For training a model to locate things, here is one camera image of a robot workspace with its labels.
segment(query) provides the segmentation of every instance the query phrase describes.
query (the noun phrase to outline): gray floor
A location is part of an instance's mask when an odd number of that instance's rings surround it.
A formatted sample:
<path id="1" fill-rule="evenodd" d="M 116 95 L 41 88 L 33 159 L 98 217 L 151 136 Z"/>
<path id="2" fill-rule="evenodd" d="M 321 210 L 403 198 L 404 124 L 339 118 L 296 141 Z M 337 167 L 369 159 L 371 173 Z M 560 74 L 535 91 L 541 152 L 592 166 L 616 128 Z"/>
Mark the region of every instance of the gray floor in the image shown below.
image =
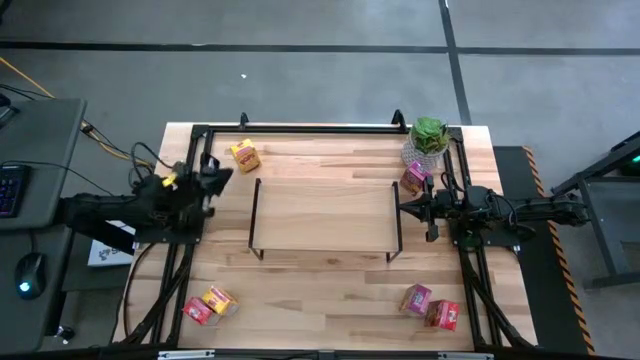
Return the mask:
<path id="1" fill-rule="evenodd" d="M 634 0 L 449 0 L 449 6 L 459 46 L 640 47 Z M 0 37 L 445 45 L 437 0 L 21 0 L 7 12 Z M 144 141 L 157 149 L 168 121 L 238 121 L 242 111 L 261 121 L 387 123 L 401 108 L 408 119 L 460 123 L 447 55 L 2 50 L 0 56 L 58 97 L 89 100 L 87 119 L 122 146 Z M 460 62 L 473 124 L 488 125 L 496 145 L 531 146 L 549 188 L 638 130 L 638 60 L 461 56 Z M 29 86 L 4 67 L 0 79 Z M 128 190 L 129 164 L 85 138 L 72 166 L 113 191 Z M 91 189 L 79 180 L 65 189 L 81 190 Z M 604 274 L 589 227 L 562 228 L 560 235 L 578 283 Z M 640 285 L 578 291 L 596 351 L 638 357 Z M 79 307 L 70 305 L 65 316 L 86 329 L 73 345 L 104 344 L 118 301 L 117 291 L 103 291 L 70 302 Z"/>

